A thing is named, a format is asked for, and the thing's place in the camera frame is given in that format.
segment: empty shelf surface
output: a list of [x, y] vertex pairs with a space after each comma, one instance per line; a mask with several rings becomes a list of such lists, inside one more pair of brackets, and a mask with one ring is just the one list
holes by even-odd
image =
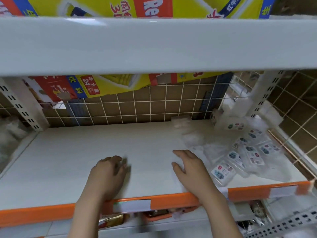
[[[193, 126], [212, 136], [209, 120]], [[129, 182], [116, 197], [132, 198], [183, 192], [171, 162], [174, 149], [186, 149], [171, 122], [49, 128], [41, 132], [0, 180], [0, 210], [75, 203], [91, 168], [107, 156], [127, 157]], [[289, 162], [290, 182], [307, 179]], [[239, 175], [228, 188], [279, 184]]]

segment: person's right hand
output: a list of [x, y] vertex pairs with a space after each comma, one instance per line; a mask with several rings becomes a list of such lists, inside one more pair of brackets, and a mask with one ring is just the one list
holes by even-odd
[[173, 153], [180, 157], [184, 163], [185, 170], [172, 162], [173, 170], [182, 185], [193, 193], [202, 203], [210, 199], [212, 192], [217, 192], [204, 163], [200, 158], [189, 150], [173, 150]]

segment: white metal shelf beam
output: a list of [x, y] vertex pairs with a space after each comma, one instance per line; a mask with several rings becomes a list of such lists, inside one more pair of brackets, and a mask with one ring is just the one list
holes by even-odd
[[8, 17], [0, 76], [317, 68], [317, 20]]

